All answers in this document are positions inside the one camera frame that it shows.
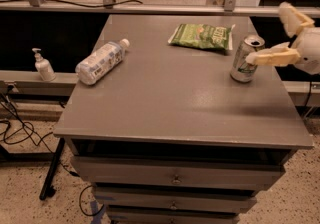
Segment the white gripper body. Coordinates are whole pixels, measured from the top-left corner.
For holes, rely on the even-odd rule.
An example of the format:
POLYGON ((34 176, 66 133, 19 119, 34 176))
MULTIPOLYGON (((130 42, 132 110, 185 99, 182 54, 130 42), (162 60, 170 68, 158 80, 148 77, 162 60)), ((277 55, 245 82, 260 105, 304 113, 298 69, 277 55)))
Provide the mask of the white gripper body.
POLYGON ((295 67, 310 75, 320 73, 320 28, 305 28, 294 42, 294 49, 300 54, 295 67))

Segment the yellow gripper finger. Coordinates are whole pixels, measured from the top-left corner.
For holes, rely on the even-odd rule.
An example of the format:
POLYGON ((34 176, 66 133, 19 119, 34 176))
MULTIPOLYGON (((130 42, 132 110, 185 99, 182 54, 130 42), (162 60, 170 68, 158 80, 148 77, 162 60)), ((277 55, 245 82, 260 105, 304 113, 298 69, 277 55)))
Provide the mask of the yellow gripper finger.
POLYGON ((290 48, 289 43, 281 43, 271 48, 265 48, 257 52, 250 53, 246 62, 258 66, 287 66, 297 63, 301 55, 296 49, 290 48))
POLYGON ((278 14, 288 37, 298 36, 304 28, 313 28, 315 21, 288 2, 279 5, 278 14))

